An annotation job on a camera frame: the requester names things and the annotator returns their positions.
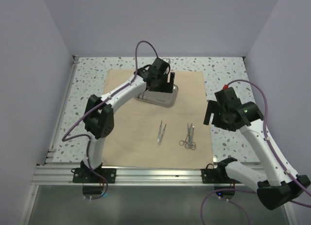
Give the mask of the steel instrument tray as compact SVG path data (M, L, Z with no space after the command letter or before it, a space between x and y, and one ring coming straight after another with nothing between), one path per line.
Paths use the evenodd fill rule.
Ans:
M178 86L173 85L172 93L145 91L135 97L138 101L155 104L162 107L172 107L178 94Z

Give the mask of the steel needle holder clamp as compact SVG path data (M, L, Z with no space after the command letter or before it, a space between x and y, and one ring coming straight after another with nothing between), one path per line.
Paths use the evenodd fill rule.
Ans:
M187 148L187 145L188 145L188 135L189 135L190 127L191 126L187 124L187 135L183 140L180 140L179 142L179 145L184 146L185 148Z

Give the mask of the steel surgical scissors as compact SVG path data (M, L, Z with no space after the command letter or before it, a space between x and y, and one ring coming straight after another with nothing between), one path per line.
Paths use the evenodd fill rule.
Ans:
M194 130L193 130L192 123L187 124L187 132L188 134L187 134L184 145L186 148L194 150L196 148L196 144L193 142Z

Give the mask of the beige cloth wrap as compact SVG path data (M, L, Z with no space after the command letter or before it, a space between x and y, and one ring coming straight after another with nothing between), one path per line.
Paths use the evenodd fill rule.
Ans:
M213 162L210 127L203 124L203 74L177 71L174 83L178 93L170 108L132 98L116 111L103 145L103 165L202 169Z

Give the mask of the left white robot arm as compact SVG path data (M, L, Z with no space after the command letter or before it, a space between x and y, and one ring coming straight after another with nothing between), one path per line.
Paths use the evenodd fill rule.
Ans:
M83 160L87 168L84 177L97 182L101 177L102 152L107 136L114 129L114 115L121 106L145 91L172 93L174 73L163 59L156 58L151 65L137 69L132 76L114 90L97 97L92 95L86 105L83 122L87 132L94 137L86 148Z

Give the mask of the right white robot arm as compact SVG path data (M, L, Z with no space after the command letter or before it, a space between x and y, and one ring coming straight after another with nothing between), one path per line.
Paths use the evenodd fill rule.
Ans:
M310 186L307 175L300 175L282 154L267 132L264 115L254 102L242 103L232 87L215 93L207 105L204 124L227 131L240 131L247 139L264 173L244 166L233 157L218 162L217 167L201 170L213 183L236 180L252 189L261 203L273 210L300 196Z

